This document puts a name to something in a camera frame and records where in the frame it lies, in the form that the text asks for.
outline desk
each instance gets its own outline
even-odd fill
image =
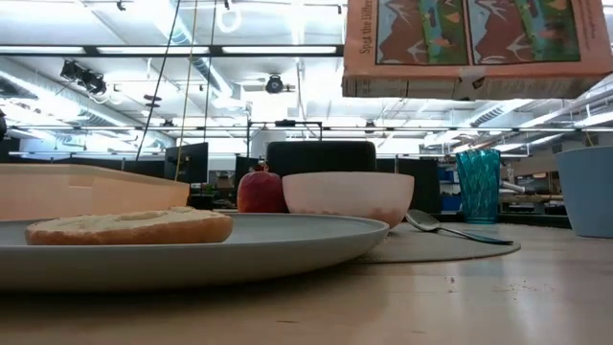
[[[505,257],[346,264],[234,287],[0,295],[0,344],[610,344],[613,241],[513,227]]]

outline teal glass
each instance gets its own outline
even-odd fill
[[[493,224],[498,219],[500,151],[471,149],[456,153],[465,221]]]

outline gray plate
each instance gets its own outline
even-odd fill
[[[27,221],[0,222],[0,289],[92,291],[256,281],[335,265],[368,252],[389,230],[369,219],[232,215],[224,243],[27,245]]]

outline metal spoon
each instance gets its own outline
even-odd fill
[[[486,236],[468,234],[464,231],[445,228],[434,217],[420,210],[409,210],[409,212],[407,212],[405,217],[406,217],[406,220],[411,225],[415,226],[421,231],[435,233],[435,232],[438,232],[439,230],[444,230],[444,231],[448,231],[450,233],[454,233],[456,235],[460,235],[462,237],[465,237],[467,239],[477,241],[477,242],[483,242],[483,243],[489,243],[489,244],[506,244],[506,245],[513,244],[513,241],[498,240],[498,239],[493,239],[493,238],[489,238]]]

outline apple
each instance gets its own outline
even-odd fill
[[[238,184],[238,211],[243,213],[284,213],[284,187],[272,172],[250,172]]]

